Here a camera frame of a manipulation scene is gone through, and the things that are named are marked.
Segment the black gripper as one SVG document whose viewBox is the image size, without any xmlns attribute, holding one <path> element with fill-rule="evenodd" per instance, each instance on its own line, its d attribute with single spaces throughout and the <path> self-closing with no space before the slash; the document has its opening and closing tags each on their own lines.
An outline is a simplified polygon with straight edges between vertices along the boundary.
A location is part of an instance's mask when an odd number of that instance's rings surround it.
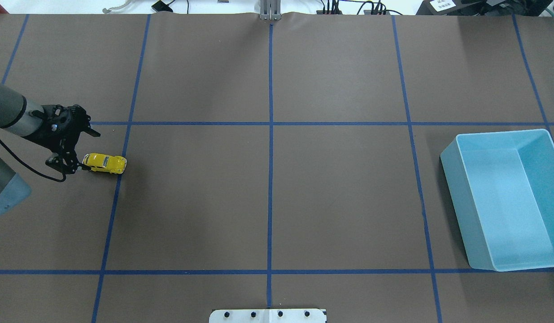
<svg viewBox="0 0 554 323">
<path fill-rule="evenodd" d="M 42 121 L 35 132 L 35 143 L 52 153 L 45 161 L 46 166 L 61 168 L 66 175 L 92 170 L 81 162 L 75 151 L 82 133 L 100 137 L 100 133 L 92 129 L 91 117 L 82 106 L 43 105 L 41 110 L 35 111 L 35 116 Z"/>
</svg>

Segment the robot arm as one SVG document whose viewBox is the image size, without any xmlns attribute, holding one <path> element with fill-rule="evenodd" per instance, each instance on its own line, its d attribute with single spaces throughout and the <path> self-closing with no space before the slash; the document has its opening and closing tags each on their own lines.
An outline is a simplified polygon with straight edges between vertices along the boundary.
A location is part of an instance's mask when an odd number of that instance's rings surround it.
<svg viewBox="0 0 554 323">
<path fill-rule="evenodd" d="M 76 147 L 82 134 L 99 137 L 80 105 L 41 105 L 0 82 L 0 215 L 33 192 L 21 170 L 63 183 L 87 166 Z"/>
</svg>

